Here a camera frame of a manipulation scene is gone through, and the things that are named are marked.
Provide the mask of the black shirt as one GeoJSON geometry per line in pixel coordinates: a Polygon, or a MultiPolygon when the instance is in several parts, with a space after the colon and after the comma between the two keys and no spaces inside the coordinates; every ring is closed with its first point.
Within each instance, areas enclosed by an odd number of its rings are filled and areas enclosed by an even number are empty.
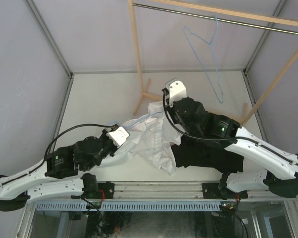
{"type": "Polygon", "coordinates": [[[181,137],[180,145],[171,146],[177,167],[208,167],[221,173],[243,172],[244,157],[224,149],[208,147],[207,145],[181,137]]]}

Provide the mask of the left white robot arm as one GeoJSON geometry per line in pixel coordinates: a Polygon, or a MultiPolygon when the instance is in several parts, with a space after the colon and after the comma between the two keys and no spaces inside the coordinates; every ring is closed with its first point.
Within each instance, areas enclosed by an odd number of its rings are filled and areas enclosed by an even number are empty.
{"type": "Polygon", "coordinates": [[[27,203],[55,197],[96,197],[97,178],[89,170],[114,156],[129,136],[122,127],[104,129],[99,138],[91,136],[60,147],[28,169],[0,175],[0,211],[15,211],[27,203]]]}

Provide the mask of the white shirt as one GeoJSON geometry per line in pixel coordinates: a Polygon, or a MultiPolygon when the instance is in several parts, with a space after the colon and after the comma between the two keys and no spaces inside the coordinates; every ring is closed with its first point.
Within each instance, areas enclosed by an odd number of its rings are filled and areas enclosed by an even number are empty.
{"type": "MultiPolygon", "coordinates": [[[[157,169],[163,169],[170,175],[176,171],[176,161],[171,146],[180,145],[181,135],[168,122],[162,102],[149,103],[148,113],[162,111],[131,129],[127,141],[115,152],[114,157],[106,157],[100,167],[124,164],[134,157],[141,157],[157,169]]],[[[129,125],[132,120],[122,123],[129,125]]]]}

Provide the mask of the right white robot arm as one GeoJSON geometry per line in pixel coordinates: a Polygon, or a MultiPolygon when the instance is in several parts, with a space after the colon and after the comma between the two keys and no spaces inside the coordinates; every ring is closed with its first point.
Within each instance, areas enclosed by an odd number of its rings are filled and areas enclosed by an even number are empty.
{"type": "Polygon", "coordinates": [[[267,190],[283,198],[298,195],[298,153],[284,153],[192,98],[173,105],[163,99],[162,104],[168,122],[181,136],[179,145],[171,147],[177,167],[218,170],[218,191],[224,198],[250,190],[267,190]]]}

